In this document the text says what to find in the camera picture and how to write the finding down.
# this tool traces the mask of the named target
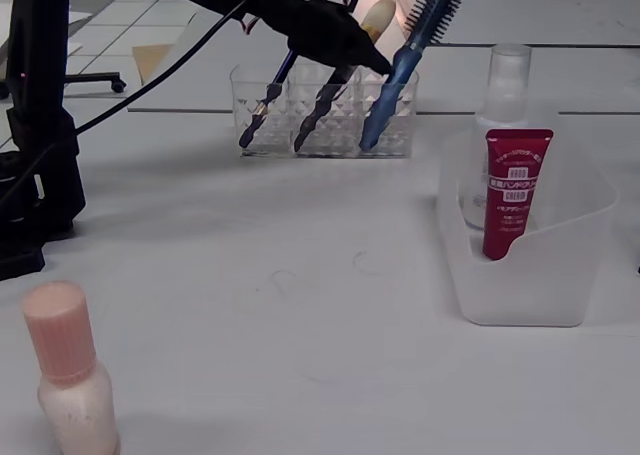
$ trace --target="clear spray bottle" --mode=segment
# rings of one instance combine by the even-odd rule
[[[531,48],[496,45],[491,50],[489,85],[482,109],[476,113],[470,140],[466,183],[462,185],[462,214],[469,226],[484,229],[487,211],[489,160],[487,132],[494,128],[528,125],[527,92],[531,70]]]

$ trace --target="brush handle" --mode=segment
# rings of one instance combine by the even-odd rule
[[[356,67],[342,67],[336,69],[326,85],[322,87],[320,92],[318,92],[313,112],[311,112],[311,114],[304,119],[302,125],[300,125],[300,133],[293,144],[293,148],[296,152],[300,150],[309,134],[316,129],[318,121],[331,111],[333,99],[338,94],[342,86],[351,79],[355,71]]]
[[[418,47],[403,46],[393,57],[391,75],[382,86],[380,97],[373,103],[369,115],[364,121],[364,129],[360,140],[360,149],[368,152],[378,144],[380,135],[389,125],[389,120],[396,113],[396,104],[400,92],[409,82],[411,74],[422,59],[422,50]]]
[[[267,114],[269,112],[269,104],[273,102],[276,98],[282,95],[282,85],[287,80],[287,75],[293,68],[293,65],[296,63],[296,59],[298,56],[289,51],[287,54],[287,58],[285,58],[284,62],[280,66],[278,73],[276,74],[273,82],[269,84],[267,87],[267,96],[260,102],[258,105],[258,113],[254,113],[251,116],[251,124],[242,132],[242,136],[240,137],[239,145],[242,148],[247,148],[251,142],[253,141],[254,134],[262,127],[264,122],[267,119]]]

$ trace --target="blue brush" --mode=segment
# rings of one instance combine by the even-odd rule
[[[394,55],[391,74],[364,122],[360,140],[363,151],[368,152],[377,145],[396,112],[400,92],[420,62],[423,50],[441,40],[461,3],[462,0],[416,0],[406,22],[411,35]]]

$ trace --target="clear plastic organizer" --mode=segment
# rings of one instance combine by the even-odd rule
[[[585,318],[618,192],[577,137],[558,122],[549,128],[528,231],[498,261],[484,257],[483,233],[460,208],[468,135],[444,144],[438,225],[462,313],[479,325],[573,327]]]
[[[275,65],[239,65],[231,72],[233,113],[238,139],[251,124],[252,115],[277,72]],[[416,115],[418,75],[404,86],[396,114],[370,152],[358,146],[365,117],[378,99],[384,78],[371,70],[357,68],[349,82],[340,87],[329,113],[322,117],[296,153],[294,140],[305,118],[316,104],[318,92],[333,69],[314,63],[298,63],[282,84],[281,95],[269,105],[264,124],[243,150],[245,156],[306,158],[407,158],[411,156]]]

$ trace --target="brush bristles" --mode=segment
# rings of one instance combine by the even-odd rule
[[[446,7],[446,14],[441,18],[438,27],[436,28],[433,36],[431,37],[430,43],[439,42],[442,37],[444,37],[449,24],[453,20],[453,16],[456,14],[463,0],[450,0]],[[405,22],[405,27],[408,31],[413,31],[418,22],[426,15],[432,15],[435,7],[433,4],[436,3],[433,0],[416,0],[413,8],[411,9],[411,13],[407,16],[407,20]]]

